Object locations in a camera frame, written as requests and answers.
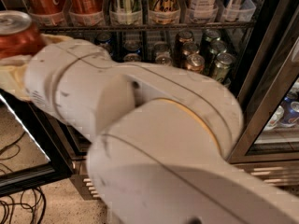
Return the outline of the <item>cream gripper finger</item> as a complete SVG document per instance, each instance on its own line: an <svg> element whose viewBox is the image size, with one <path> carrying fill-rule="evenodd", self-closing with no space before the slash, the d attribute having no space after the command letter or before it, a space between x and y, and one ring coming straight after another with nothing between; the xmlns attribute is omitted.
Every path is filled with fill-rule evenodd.
<svg viewBox="0 0 299 224"><path fill-rule="evenodd" d="M60 42L68 41L71 40L70 36L67 35L47 35L47 34L42 34L42 38L45 41L47 45L49 44L57 44Z"/></svg>

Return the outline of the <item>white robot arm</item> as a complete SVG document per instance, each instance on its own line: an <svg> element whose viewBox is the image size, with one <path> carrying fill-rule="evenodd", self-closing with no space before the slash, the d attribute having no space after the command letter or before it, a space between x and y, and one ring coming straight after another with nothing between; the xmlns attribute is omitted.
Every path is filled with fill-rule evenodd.
<svg viewBox="0 0 299 224"><path fill-rule="evenodd" d="M88 175L124 224L299 224L291 194L227 162L243 126L220 83L94 44L1 40L1 86L90 142Z"/></svg>

